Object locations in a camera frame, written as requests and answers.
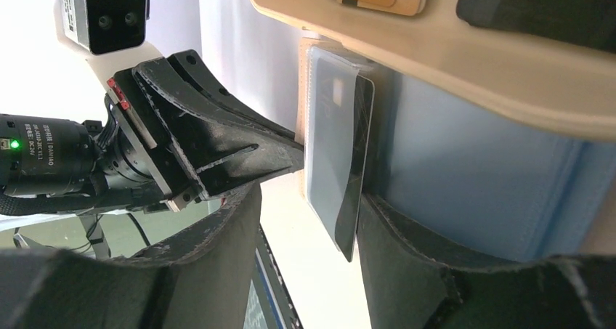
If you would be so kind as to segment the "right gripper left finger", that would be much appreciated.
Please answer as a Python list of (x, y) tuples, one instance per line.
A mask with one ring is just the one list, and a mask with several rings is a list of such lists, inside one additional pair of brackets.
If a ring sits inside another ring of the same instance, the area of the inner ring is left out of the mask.
[(241, 328), (262, 192), (241, 187), (215, 213), (130, 258), (65, 249), (1, 252), (3, 328)]

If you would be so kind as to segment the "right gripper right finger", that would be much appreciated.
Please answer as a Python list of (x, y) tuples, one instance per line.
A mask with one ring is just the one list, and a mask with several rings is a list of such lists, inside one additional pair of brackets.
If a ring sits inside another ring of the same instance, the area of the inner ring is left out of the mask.
[(363, 195), (357, 242), (374, 328), (613, 328), (614, 256), (500, 259)]

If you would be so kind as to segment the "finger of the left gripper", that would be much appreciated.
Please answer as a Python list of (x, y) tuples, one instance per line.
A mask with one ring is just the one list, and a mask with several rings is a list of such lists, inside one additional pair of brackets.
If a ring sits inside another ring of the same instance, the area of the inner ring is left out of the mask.
[(304, 148), (295, 140), (254, 132), (218, 120), (202, 120), (179, 106), (187, 86), (165, 57), (142, 62), (132, 70), (148, 92), (152, 108), (186, 157), (204, 194), (218, 198), (251, 182), (264, 182), (304, 167)]
[(258, 114), (231, 94), (196, 51), (178, 52), (166, 60), (187, 86), (187, 91), (179, 93), (181, 109), (204, 121), (218, 120), (280, 137), (283, 141), (294, 141), (292, 131)]

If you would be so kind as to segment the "beige oval tray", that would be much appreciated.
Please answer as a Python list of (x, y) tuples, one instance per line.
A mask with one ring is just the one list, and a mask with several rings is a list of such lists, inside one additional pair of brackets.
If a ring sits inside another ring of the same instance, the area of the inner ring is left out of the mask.
[(458, 0), (427, 0), (403, 17), (335, 0), (251, 0), (295, 28), (529, 126), (615, 139), (615, 56), (548, 38), (475, 28)]

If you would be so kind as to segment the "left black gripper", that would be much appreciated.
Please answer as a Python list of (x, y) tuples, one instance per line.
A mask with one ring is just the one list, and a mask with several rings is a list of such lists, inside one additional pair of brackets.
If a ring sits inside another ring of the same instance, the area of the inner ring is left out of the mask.
[(180, 211), (199, 198), (132, 70), (108, 79), (108, 119), (1, 116), (1, 213)]

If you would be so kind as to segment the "black credit card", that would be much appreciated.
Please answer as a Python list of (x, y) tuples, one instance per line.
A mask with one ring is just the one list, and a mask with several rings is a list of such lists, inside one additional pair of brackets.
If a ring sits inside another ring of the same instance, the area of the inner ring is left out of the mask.
[(334, 241), (348, 262), (353, 260), (354, 254), (360, 197), (370, 139), (373, 99), (373, 81), (358, 75), (355, 80), (353, 99), (351, 159), (349, 169), (343, 171), (345, 186), (334, 230)]

